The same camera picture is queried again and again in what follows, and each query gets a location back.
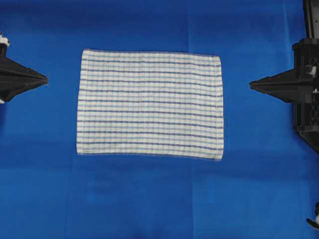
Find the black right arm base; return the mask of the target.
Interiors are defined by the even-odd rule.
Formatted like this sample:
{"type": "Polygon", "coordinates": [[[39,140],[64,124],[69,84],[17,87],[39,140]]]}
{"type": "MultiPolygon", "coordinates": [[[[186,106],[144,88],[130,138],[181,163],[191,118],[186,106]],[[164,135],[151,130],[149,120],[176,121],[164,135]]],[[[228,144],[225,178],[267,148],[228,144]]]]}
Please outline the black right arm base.
{"type": "MultiPolygon", "coordinates": [[[[295,68],[319,66],[319,2],[303,1],[306,38],[293,45],[295,68]]],[[[311,103],[295,103],[295,125],[298,135],[315,151],[319,151],[319,94],[311,103]]]]}

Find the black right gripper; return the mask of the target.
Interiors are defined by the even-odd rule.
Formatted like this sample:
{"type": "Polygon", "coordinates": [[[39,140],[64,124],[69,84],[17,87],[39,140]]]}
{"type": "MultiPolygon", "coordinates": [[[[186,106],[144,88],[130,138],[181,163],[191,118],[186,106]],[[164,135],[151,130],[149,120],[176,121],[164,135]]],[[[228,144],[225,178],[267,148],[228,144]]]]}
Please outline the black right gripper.
{"type": "Polygon", "coordinates": [[[296,70],[265,77],[249,83],[250,89],[278,98],[286,103],[311,103],[313,95],[319,93],[319,67],[305,65],[296,70]],[[297,82],[297,99],[295,91],[271,87],[274,85],[288,85],[297,82]]]}

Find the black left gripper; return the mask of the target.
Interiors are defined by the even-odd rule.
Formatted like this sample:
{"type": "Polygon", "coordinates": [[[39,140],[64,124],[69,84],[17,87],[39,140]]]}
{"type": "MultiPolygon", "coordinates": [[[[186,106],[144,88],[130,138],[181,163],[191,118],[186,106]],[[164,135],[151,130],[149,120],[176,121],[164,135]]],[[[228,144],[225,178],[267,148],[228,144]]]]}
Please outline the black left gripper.
{"type": "Polygon", "coordinates": [[[24,67],[19,63],[6,57],[7,48],[9,47],[8,38],[0,32],[0,62],[3,62],[3,69],[0,69],[0,103],[9,102],[15,96],[37,87],[48,84],[48,78],[31,68],[24,67]],[[40,79],[42,81],[22,84],[18,86],[9,86],[8,76],[13,77],[29,77],[40,79]]]}

